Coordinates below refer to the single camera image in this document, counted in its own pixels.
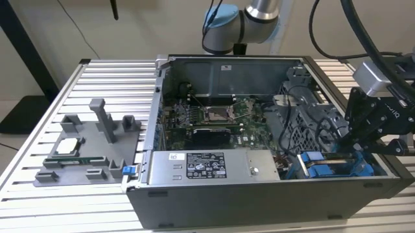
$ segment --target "power supply label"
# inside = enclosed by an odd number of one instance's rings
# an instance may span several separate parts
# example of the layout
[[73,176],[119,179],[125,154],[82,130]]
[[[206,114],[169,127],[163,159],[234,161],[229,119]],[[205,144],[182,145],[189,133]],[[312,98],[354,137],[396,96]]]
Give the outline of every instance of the power supply label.
[[187,153],[187,173],[190,179],[214,179],[227,177],[223,153]]

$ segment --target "cable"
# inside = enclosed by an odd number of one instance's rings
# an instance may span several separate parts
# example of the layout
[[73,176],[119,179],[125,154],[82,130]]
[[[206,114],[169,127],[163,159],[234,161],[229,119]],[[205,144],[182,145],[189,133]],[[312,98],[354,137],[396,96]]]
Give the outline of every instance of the cable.
[[394,68],[390,64],[388,64],[385,58],[382,57],[382,53],[380,52],[372,37],[369,35],[369,32],[365,29],[365,26],[362,24],[362,21],[360,19],[356,6],[353,4],[352,0],[341,0],[344,11],[350,23],[350,26],[357,34],[357,37],[361,41],[361,44],[366,50],[366,52],[370,55],[370,58],[385,74],[385,76],[389,78],[389,80],[393,83],[393,88],[398,88],[397,92],[404,94],[406,98],[410,99],[412,102],[415,101],[415,89],[408,84],[408,82],[404,80],[404,78],[400,77],[400,75],[396,73]]
[[81,30],[78,24],[75,23],[74,18],[71,17],[70,13],[67,12],[67,9],[66,9],[63,3],[61,2],[61,0],[57,0],[57,1],[58,1],[59,5],[62,6],[62,8],[63,8],[63,10],[65,10],[65,12],[66,12],[66,14],[67,14],[67,16],[70,17],[70,19],[71,19],[74,25],[77,26],[77,28],[78,28],[78,30],[79,30],[79,33],[81,33],[81,35],[83,36],[85,42],[87,43],[90,49],[94,51],[97,57],[98,57],[99,59],[102,59],[102,58],[99,57],[99,55],[98,55],[95,49],[93,48],[91,44],[89,43],[89,41],[87,41],[87,39],[86,39],[86,36],[85,36],[85,34],[83,34],[83,31]]
[[[330,59],[337,59],[337,60],[346,60],[346,59],[354,59],[354,58],[362,58],[362,57],[369,57],[369,54],[368,53],[362,53],[362,54],[357,54],[357,55],[349,55],[349,56],[334,56],[334,55],[330,55],[328,54],[321,46],[318,45],[318,42],[317,42],[317,39],[314,37],[314,30],[313,30],[313,23],[314,23],[314,15],[316,15],[316,12],[317,12],[317,8],[318,8],[318,5],[320,5],[320,2],[321,0],[317,0],[314,2],[314,5],[313,5],[313,8],[312,8],[312,13],[310,13],[310,20],[309,20],[309,33],[310,33],[310,39],[312,39],[312,43],[316,47],[316,49],[320,51],[320,53],[330,58]],[[381,53],[382,55],[388,55],[388,56],[402,56],[402,53],[401,52],[382,52]]]
[[[287,95],[293,96],[293,97],[300,101],[300,98],[298,98],[297,96],[294,96],[293,94],[290,94],[290,91],[292,91],[296,87],[306,88],[309,91],[310,91],[310,88],[309,88],[308,86],[304,86],[304,85],[296,85],[296,86],[293,86],[293,87],[289,89]],[[306,114],[308,114],[308,116],[310,117],[310,119],[312,119],[317,124],[320,124],[320,121],[314,118],[314,116],[313,116],[312,113],[309,112],[309,109],[308,109],[308,108],[305,108],[305,111],[306,111]],[[326,116],[325,116],[324,118],[328,120],[328,122],[329,122],[329,124],[330,124],[330,128],[336,128],[336,125],[333,124],[332,120],[330,120]],[[332,137],[333,137],[334,139],[338,138],[338,137],[341,136],[341,135],[338,134],[338,132],[333,132],[333,131],[330,131],[329,129],[322,129],[322,131],[328,131],[328,132],[332,134]]]
[[206,25],[207,25],[207,20],[209,20],[209,14],[210,14],[210,11],[213,10],[214,3],[215,3],[215,0],[213,0],[210,3],[206,20],[205,20],[203,26],[202,26],[202,35],[205,35],[205,33],[206,33]]
[[[202,47],[203,47],[203,41],[206,40],[206,35],[207,35],[209,31],[210,31],[210,25],[213,24],[214,19],[215,19],[215,17],[217,17],[218,10],[219,10],[219,7],[221,7],[221,5],[222,5],[222,2],[223,2],[223,0],[219,1],[219,4],[218,4],[218,7],[215,8],[215,11],[213,12],[213,14],[211,14],[211,16],[210,16],[207,22],[203,24],[203,31],[202,31],[202,35],[203,35],[203,36],[202,36]],[[213,0],[213,2],[211,2],[211,7],[210,7],[209,12],[207,12],[207,17],[209,17],[210,11],[211,11],[211,9],[213,9],[213,5],[214,5],[214,0]]]
[[15,147],[11,147],[11,146],[9,146],[7,144],[3,144],[3,143],[0,143],[0,146],[5,146],[5,147],[7,147],[7,148],[10,148],[10,149],[13,149],[13,150],[17,150],[17,151],[19,151],[19,149],[18,149],[18,148],[15,148]]
[[289,102],[289,105],[287,105],[287,116],[286,116],[286,121],[285,121],[285,127],[283,127],[283,130],[281,131],[281,134],[279,134],[279,137],[278,137],[278,145],[279,147],[282,148],[282,150],[285,151],[285,153],[287,155],[293,155],[296,156],[296,154],[289,150],[289,148],[286,148],[283,146],[283,135],[287,131],[287,128],[289,128],[289,122],[290,122],[290,118],[292,118],[292,101],[290,101],[290,98],[289,98],[289,95],[287,95],[287,102]]
[[317,131],[316,131],[316,134],[314,134],[314,138],[316,138],[316,140],[317,140],[317,142],[318,142],[318,145],[320,145],[320,147],[321,147],[321,150],[324,150],[324,146],[322,146],[322,144],[321,144],[320,138],[321,138],[321,132],[322,132],[322,124],[324,124],[325,121],[326,121],[325,118],[322,118],[322,119],[320,120],[318,127],[317,127]]

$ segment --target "motherboard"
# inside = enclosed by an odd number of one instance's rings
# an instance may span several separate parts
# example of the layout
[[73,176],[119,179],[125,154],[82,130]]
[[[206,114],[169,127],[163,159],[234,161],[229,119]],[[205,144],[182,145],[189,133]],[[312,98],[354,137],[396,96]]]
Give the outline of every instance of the motherboard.
[[262,103],[255,98],[179,99],[163,109],[166,149],[270,150],[277,153]]

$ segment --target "floor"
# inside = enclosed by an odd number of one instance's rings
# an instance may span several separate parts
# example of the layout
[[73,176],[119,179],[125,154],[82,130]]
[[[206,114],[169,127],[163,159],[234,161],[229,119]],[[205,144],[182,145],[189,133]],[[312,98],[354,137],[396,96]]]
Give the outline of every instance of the floor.
[[[0,101],[0,121],[7,116],[9,112],[14,109],[15,105],[19,103],[18,100]],[[0,133],[0,143],[21,148],[29,135],[10,135]],[[10,162],[17,155],[17,151],[0,145],[0,174],[6,170]]]

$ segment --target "black pole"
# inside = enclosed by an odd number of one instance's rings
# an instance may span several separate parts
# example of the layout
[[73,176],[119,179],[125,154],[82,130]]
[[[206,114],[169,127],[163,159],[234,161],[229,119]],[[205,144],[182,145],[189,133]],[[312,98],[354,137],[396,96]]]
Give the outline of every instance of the black pole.
[[59,89],[9,0],[0,0],[0,27],[46,95],[23,97],[0,122],[0,133],[29,134],[55,100]]
[[9,0],[0,0],[0,27],[45,92],[47,100],[53,102],[59,89]]
[[118,20],[118,8],[117,8],[117,0],[110,0],[111,2],[111,9],[113,9],[113,14],[115,15],[115,20]]

